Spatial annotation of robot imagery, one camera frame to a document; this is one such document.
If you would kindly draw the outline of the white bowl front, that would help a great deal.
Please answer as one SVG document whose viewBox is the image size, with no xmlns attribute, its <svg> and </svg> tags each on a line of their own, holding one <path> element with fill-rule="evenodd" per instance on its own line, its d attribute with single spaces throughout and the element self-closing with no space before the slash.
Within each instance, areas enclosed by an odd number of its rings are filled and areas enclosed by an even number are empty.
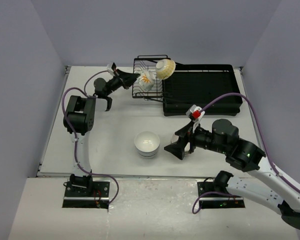
<svg viewBox="0 0 300 240">
<path fill-rule="evenodd" d="M 138 155 L 141 158 L 151 159 L 151 158 L 154 158 L 156 156 L 156 153 L 155 152 L 139 152 Z"/>
</svg>

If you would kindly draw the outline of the white green floral bowl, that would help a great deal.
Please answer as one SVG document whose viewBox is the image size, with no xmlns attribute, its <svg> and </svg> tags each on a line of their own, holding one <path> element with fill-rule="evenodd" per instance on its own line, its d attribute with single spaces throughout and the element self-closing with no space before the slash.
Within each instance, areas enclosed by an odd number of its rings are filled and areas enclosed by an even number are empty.
<svg viewBox="0 0 300 240">
<path fill-rule="evenodd" d="M 156 78 L 153 72 L 144 69 L 144 70 L 137 71 L 137 73 L 139 74 L 137 81 L 140 87 L 144 91 L 147 92 L 150 91 L 156 82 Z"/>
</svg>

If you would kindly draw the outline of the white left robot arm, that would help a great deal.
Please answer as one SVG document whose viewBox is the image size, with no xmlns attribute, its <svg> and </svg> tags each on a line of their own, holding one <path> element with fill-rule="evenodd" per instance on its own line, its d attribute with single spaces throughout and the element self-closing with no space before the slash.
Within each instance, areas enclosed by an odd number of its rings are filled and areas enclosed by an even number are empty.
<svg viewBox="0 0 300 240">
<path fill-rule="evenodd" d="M 110 94 L 119 88 L 129 89 L 141 75 L 128 73 L 114 68 L 100 71 L 90 77 L 93 82 L 94 94 L 88 95 L 86 89 L 71 87 L 61 99 L 63 125 L 71 135 L 73 150 L 73 173 L 70 175 L 67 187 L 70 191 L 87 197 L 96 190 L 93 176 L 113 178 L 108 174 L 93 173 L 89 160 L 89 134 L 94 126 L 97 99 L 105 100 L 105 110 L 112 107 Z"/>
</svg>

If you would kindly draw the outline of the white bowl back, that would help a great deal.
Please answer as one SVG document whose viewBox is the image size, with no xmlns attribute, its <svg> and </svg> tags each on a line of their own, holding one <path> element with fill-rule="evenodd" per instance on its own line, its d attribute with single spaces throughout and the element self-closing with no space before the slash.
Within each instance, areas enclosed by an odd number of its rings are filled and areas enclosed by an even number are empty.
<svg viewBox="0 0 300 240">
<path fill-rule="evenodd" d="M 142 131 L 134 138 L 134 145 L 137 150 L 150 153 L 156 151 L 160 146 L 159 136 L 152 131 Z"/>
</svg>

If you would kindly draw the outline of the yellow patterned bowl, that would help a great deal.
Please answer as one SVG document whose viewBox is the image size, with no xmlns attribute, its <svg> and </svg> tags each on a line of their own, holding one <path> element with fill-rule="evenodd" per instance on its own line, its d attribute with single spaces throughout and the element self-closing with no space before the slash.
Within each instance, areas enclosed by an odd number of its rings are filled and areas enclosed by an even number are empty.
<svg viewBox="0 0 300 240">
<path fill-rule="evenodd" d="M 155 65 L 156 77 L 158 80 L 169 78 L 176 69 L 175 61 L 171 59 L 159 60 Z"/>
</svg>

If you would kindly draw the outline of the beige floral bowl back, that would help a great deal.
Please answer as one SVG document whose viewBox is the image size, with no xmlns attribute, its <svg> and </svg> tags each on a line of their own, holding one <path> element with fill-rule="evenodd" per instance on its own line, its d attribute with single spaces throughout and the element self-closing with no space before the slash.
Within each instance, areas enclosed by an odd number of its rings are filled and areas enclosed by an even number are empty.
<svg viewBox="0 0 300 240">
<path fill-rule="evenodd" d="M 171 137 L 171 144 L 174 144 L 174 143 L 178 143 L 179 142 L 179 136 L 176 135 L 176 134 L 173 134 L 172 137 Z"/>
</svg>

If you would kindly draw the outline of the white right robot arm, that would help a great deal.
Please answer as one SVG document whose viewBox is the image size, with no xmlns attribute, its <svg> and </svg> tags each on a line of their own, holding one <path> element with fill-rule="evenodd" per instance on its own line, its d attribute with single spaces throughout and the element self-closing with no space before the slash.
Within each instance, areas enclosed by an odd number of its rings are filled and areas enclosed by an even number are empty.
<svg viewBox="0 0 300 240">
<path fill-rule="evenodd" d="M 222 170 L 213 180 L 212 194 L 247 198 L 276 212 L 286 224 L 300 230 L 300 184 L 272 165 L 261 148 L 240 138 L 239 129 L 229 120 L 214 121 L 211 131 L 190 122 L 175 135 L 177 141 L 164 150 L 178 159 L 184 158 L 186 146 L 190 153 L 202 148 L 223 154 L 231 167 L 265 184 L 261 187 Z"/>
</svg>

